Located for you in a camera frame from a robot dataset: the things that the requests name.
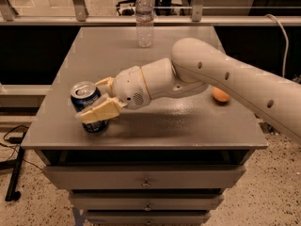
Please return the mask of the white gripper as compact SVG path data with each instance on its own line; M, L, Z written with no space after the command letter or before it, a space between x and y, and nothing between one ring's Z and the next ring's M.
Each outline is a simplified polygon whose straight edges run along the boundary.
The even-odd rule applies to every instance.
M124 107L138 109L151 102L142 69L137 66L120 72L115 79L106 77L96 82L95 86L100 90L101 95L107 93L117 98L98 99L84 110L77 112L75 118L82 123L113 119Z

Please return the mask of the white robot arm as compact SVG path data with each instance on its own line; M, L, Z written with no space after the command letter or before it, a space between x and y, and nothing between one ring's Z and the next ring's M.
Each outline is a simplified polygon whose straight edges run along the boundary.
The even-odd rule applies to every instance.
M115 118L122 108L138 109L162 98L182 98L210 85L301 143L301 85L215 49L203 40L178 40L171 57L134 66L96 83L101 97L76 114L80 122Z

